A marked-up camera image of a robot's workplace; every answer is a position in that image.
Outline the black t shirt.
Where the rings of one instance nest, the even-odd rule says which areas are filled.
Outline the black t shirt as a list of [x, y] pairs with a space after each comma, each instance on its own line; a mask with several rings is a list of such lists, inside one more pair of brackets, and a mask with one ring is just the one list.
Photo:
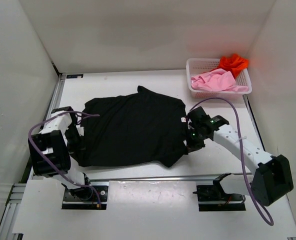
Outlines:
[[172, 167], [188, 154], [186, 106], [181, 99], [153, 92], [93, 98], [84, 104], [81, 167], [126, 167], [159, 162]]

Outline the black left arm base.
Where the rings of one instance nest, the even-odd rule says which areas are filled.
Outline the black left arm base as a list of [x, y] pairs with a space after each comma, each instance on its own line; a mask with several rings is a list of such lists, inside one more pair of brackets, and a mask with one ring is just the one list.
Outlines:
[[109, 182], [99, 181], [92, 182], [100, 197], [100, 205], [98, 205], [98, 197], [92, 189], [76, 188], [68, 190], [65, 188], [62, 198], [62, 210], [106, 210], [109, 195]]

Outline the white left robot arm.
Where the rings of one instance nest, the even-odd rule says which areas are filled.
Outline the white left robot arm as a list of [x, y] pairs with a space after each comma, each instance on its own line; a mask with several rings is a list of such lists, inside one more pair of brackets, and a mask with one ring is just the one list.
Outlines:
[[73, 196], [88, 200], [93, 194], [87, 175], [77, 169], [85, 151], [84, 128], [71, 106], [55, 108], [43, 128], [28, 138], [35, 175], [59, 181]]

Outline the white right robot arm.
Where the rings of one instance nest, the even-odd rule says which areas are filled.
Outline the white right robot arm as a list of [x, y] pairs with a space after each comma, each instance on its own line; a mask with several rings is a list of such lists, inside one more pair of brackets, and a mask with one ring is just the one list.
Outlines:
[[232, 173], [215, 179], [212, 193], [218, 200], [230, 194], [249, 195], [268, 207], [294, 189], [289, 160], [282, 154], [274, 156], [240, 138], [228, 120], [220, 115], [210, 117], [202, 107], [190, 111], [187, 119], [187, 147], [191, 152], [205, 147], [204, 141], [210, 139], [243, 161], [251, 172], [247, 178], [250, 187]]

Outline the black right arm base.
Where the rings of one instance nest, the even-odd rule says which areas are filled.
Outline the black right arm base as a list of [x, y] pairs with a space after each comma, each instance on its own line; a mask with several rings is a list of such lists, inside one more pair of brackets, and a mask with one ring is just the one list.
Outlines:
[[200, 212], [238, 212], [245, 211], [246, 197], [237, 193], [225, 193], [220, 185], [224, 177], [231, 173], [224, 173], [212, 181], [212, 184], [196, 186], [198, 209]]

